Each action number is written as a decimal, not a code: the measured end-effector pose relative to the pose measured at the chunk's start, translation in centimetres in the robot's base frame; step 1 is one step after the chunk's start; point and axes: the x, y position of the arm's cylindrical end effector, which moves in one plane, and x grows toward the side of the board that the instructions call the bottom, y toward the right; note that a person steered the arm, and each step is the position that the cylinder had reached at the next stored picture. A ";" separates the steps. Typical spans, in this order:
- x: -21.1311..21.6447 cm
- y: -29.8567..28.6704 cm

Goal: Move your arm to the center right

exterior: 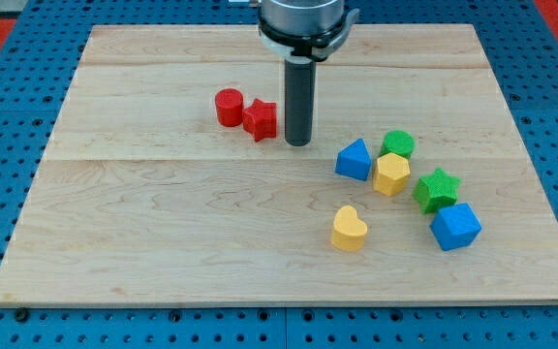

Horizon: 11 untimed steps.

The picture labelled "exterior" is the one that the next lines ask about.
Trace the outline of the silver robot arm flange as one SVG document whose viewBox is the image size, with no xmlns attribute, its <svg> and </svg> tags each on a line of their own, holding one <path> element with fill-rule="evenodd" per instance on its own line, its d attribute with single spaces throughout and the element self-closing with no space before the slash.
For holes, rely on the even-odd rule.
<svg viewBox="0 0 558 349">
<path fill-rule="evenodd" d="M 263 0 L 258 28 L 263 44 L 295 64 L 324 62 L 347 41 L 360 17 L 344 0 Z"/>
</svg>

